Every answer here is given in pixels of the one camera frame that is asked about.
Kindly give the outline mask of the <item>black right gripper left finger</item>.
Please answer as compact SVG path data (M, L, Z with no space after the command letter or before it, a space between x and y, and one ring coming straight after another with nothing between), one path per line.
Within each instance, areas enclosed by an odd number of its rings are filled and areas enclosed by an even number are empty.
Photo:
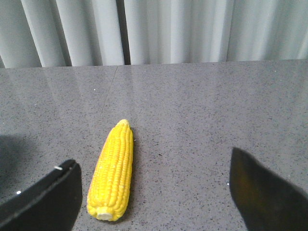
M82 204L80 165L73 159L0 206L2 231L70 231Z

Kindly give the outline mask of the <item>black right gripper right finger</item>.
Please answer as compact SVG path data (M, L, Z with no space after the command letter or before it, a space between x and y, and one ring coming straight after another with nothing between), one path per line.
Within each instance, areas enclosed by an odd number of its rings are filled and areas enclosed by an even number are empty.
M249 231L306 231L308 194L234 147L231 197Z

